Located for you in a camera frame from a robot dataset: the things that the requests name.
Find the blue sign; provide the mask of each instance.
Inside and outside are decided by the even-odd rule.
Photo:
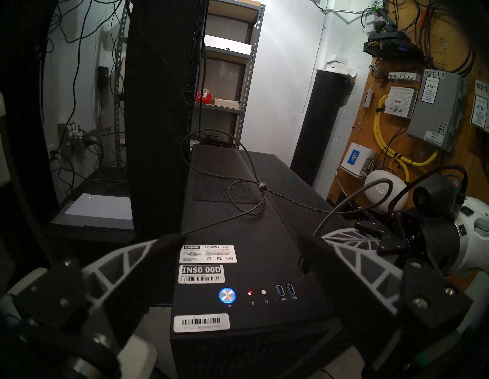
[[[348,163],[350,165],[353,166],[355,164],[355,161],[358,158],[358,154],[360,154],[360,152],[358,150],[353,149],[352,154],[350,155],[350,158],[348,158]]]

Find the barcode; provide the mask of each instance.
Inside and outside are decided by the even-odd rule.
[[[203,282],[214,282],[223,280],[222,276],[180,276],[181,282],[194,282],[194,281],[203,281]]]
[[[182,320],[182,325],[205,325],[205,324],[219,324],[221,322],[220,317],[212,318],[190,318]]]

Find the white wall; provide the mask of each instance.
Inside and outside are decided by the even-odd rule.
[[[324,14],[309,0],[263,3],[265,14],[241,142],[250,151],[275,154],[290,165]]]
[[[66,33],[68,41],[72,41],[80,37],[83,18],[89,7],[89,0],[84,0],[83,3],[68,15],[63,17],[62,27]],[[115,3],[118,7],[116,14],[120,18],[123,10],[123,1],[121,5]],[[67,1],[59,4],[61,12],[65,13],[74,7],[77,3]],[[105,20],[114,10],[114,4],[100,4],[92,1],[90,11],[85,22],[83,35],[91,33],[103,20]],[[119,23],[116,18],[112,23],[112,35],[114,39],[119,31]],[[71,118],[80,128],[85,131],[90,131],[97,128],[98,116],[100,110],[100,91],[96,86],[97,67],[106,66],[110,69],[113,65],[112,47],[113,43],[110,37],[111,21],[105,22],[94,34],[82,40],[80,48],[80,68],[76,79],[76,110]],[[69,115],[73,109],[73,92],[72,84],[76,72],[78,58],[78,41],[67,44],[65,38],[58,27],[49,35],[54,43],[52,53],[46,55],[44,69],[44,135],[46,145],[49,150],[55,150],[59,144],[57,124],[65,124],[68,121]],[[48,43],[47,50],[51,50],[51,43]],[[113,97],[110,89],[107,87],[103,91],[103,109],[101,114],[100,128],[110,127],[113,132]],[[105,161],[114,159],[113,135],[102,137],[104,143],[104,153],[107,157]],[[87,174],[84,162],[88,167],[88,173],[93,172],[93,165],[97,160],[97,156],[90,152],[85,153],[85,157],[73,157],[70,159],[75,171],[85,176]],[[69,163],[65,162],[63,166],[70,169]],[[53,169],[59,167],[59,163],[51,164]],[[71,173],[61,172],[61,177],[71,183]],[[66,184],[59,181],[57,174],[53,174],[55,189],[58,199],[61,200],[65,196],[65,191],[68,188]],[[81,178],[75,177],[75,186],[82,181]]]
[[[328,8],[363,10],[371,3],[367,0],[337,0],[336,4],[333,4],[330,0]],[[329,193],[336,169],[341,163],[352,127],[355,126],[356,129],[359,127],[360,119],[356,119],[356,115],[369,75],[369,65],[372,62],[372,57],[363,52],[363,44],[366,41],[367,36],[362,32],[360,15],[346,13],[326,15],[315,68],[323,68],[327,57],[338,54],[348,59],[348,68],[356,70],[357,74],[353,90],[345,99],[346,104],[338,111],[330,141],[313,185],[314,190],[324,198]]]

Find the black tower case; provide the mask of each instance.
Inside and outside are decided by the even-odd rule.
[[[192,163],[201,170],[253,178],[239,150],[200,145],[193,150]],[[276,156],[250,154],[260,181],[270,189],[313,207],[331,209]],[[236,215],[238,210],[227,199],[230,183],[192,170],[182,230]],[[231,192],[242,209],[258,203],[253,187],[243,185]],[[234,246],[236,262],[177,263],[171,345],[179,378],[304,378],[351,345],[319,278],[314,272],[301,278],[298,268],[297,237],[301,232],[311,234],[323,218],[269,193],[261,215],[246,215],[188,235],[190,249],[206,244]],[[336,217],[322,232],[342,227],[348,224]],[[181,266],[194,267],[197,273],[222,266],[219,275],[224,282],[179,283],[184,276]],[[292,285],[293,294],[287,284]],[[282,286],[283,296],[277,285]],[[221,301],[224,288],[234,291],[232,303]],[[216,323],[222,330],[212,329]],[[182,326],[206,331],[182,332]]]

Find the barcode label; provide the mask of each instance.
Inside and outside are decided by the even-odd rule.
[[[221,322],[220,317],[212,318],[185,318],[182,320],[182,325],[205,325],[205,324],[219,324]]]
[[[175,333],[212,332],[230,328],[227,313],[192,314],[175,316],[173,330]]]
[[[224,283],[222,265],[180,265],[178,270],[180,284]]]
[[[224,277],[223,276],[181,276],[179,283],[195,282],[195,281],[224,283]]]

